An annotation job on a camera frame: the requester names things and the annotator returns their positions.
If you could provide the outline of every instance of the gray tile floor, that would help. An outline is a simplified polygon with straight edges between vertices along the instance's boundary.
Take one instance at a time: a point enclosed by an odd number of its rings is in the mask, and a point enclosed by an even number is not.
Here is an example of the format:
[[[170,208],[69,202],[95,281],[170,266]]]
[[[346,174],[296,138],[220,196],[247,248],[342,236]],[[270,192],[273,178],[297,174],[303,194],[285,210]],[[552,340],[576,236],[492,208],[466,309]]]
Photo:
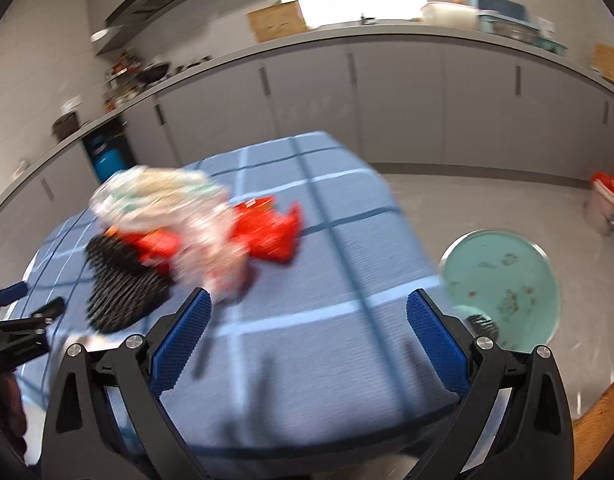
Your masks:
[[[569,187],[436,175],[386,175],[427,253],[478,229],[501,228],[538,244],[561,287],[562,316],[549,346],[572,418],[614,380],[614,233],[597,236],[582,216],[589,191]],[[389,455],[315,480],[401,480],[415,459]]]

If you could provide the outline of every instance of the countertop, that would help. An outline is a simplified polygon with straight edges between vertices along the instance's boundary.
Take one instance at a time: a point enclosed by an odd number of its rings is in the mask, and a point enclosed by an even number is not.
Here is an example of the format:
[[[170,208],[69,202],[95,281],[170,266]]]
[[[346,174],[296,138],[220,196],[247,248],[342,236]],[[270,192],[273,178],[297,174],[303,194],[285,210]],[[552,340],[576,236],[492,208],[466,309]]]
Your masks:
[[[493,34],[486,34],[484,32],[478,32],[473,30],[461,30],[458,28],[444,28],[444,27],[430,27],[427,25],[420,25],[418,23],[402,23],[402,24],[372,24],[372,25],[356,25],[349,27],[338,27],[338,28],[325,28],[319,30],[313,30],[310,32],[304,32],[302,34],[296,34],[294,36],[288,36],[286,38],[279,38],[278,40],[266,41],[264,43],[259,43],[254,46],[250,46],[248,48],[244,48],[242,50],[238,50],[236,52],[232,52],[231,54],[227,54],[225,56],[217,57],[210,61],[200,64],[199,66],[195,66],[180,74],[172,76],[167,80],[153,86],[147,91],[135,97],[133,100],[128,103],[120,106],[113,112],[109,112],[100,116],[98,119],[91,121],[84,126],[82,126],[77,132],[69,136],[67,139],[63,140],[63,142],[58,143],[44,155],[40,156],[30,167],[26,170],[18,179],[13,181],[7,189],[5,189],[0,194],[0,209],[5,206],[12,197],[16,189],[28,178],[33,176],[34,173],[40,170],[47,162],[49,162],[54,156],[60,153],[62,150],[70,146],[72,143],[81,140],[82,137],[87,135],[90,131],[97,128],[101,124],[107,122],[113,117],[121,114],[127,108],[135,105],[136,103],[146,99],[158,92],[163,91],[164,89],[178,84],[185,79],[191,78],[193,76],[198,75],[199,73],[205,72],[206,70],[210,70],[217,66],[236,61],[239,59],[244,59],[248,56],[253,56],[256,54],[261,54],[263,52],[270,52],[272,50],[276,50],[279,48],[284,48],[287,46],[299,45],[304,43],[310,43],[312,41],[321,41],[321,40],[333,40],[336,38],[349,38],[349,37],[358,37],[358,36],[382,36],[382,35],[416,35],[416,36],[436,36],[440,38],[452,38],[457,40],[466,40],[466,41],[475,41],[478,43],[490,44],[495,46],[502,46],[505,48],[509,48],[511,50],[516,50],[518,52],[523,52],[525,54],[530,54],[532,56],[536,56],[542,59],[545,59],[549,62],[560,65],[566,69],[572,70],[573,72],[577,72],[579,75],[584,76],[589,79],[591,82],[596,83],[597,85],[602,86],[609,92],[614,94],[614,86],[609,82],[605,81],[601,76],[592,72],[590,69],[585,68],[577,63],[574,63],[570,60],[567,60],[564,57],[557,56],[556,54],[552,54],[551,52],[547,52],[546,50],[540,49],[535,46],[531,46],[525,43],[521,43],[520,41],[510,40],[508,38],[503,38],[501,36],[495,36]]]

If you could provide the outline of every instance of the table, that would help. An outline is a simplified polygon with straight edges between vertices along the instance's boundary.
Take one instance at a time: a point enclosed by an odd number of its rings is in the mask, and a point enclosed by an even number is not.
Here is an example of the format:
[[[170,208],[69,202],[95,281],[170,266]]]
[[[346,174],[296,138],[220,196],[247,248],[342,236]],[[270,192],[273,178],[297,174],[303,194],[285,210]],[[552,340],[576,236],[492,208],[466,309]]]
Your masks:
[[[273,194],[305,216],[288,266],[253,260],[254,280],[212,320],[162,404],[209,473],[273,478],[332,469],[408,446],[450,412],[444,389],[405,318],[405,298],[425,288],[447,312],[437,268],[386,182],[324,132],[271,140],[189,167],[229,186],[232,202]],[[191,288],[132,327],[95,335],[85,320],[93,283],[87,241],[100,231],[90,210],[57,227],[40,247],[26,316],[56,296],[67,311],[48,331],[52,351],[18,370],[23,395],[46,407],[66,346],[117,346],[178,309]],[[110,391],[130,449],[136,439]]]

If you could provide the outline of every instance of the black mesh object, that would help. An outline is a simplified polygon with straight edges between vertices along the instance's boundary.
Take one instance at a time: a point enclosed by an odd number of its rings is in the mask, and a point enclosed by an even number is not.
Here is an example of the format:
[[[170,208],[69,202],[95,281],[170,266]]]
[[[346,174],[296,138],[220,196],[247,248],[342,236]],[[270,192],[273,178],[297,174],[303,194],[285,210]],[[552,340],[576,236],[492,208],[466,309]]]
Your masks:
[[[167,296],[169,281],[140,264],[135,249],[118,238],[97,235],[87,244],[96,275],[87,319],[102,333],[118,332],[154,310]]]

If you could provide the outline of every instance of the brown box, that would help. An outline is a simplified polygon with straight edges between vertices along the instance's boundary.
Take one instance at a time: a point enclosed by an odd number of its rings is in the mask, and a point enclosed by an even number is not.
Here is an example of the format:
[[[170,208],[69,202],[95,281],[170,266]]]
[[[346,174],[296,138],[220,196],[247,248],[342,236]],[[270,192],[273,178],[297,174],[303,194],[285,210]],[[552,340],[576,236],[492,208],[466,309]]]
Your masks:
[[[249,27],[256,35],[258,43],[284,38],[292,34],[300,34],[309,30],[305,24],[298,0],[254,10],[248,13],[247,17]]]
[[[603,43],[597,43],[594,47],[594,60],[591,64],[600,70],[605,79],[614,83],[614,47]]]

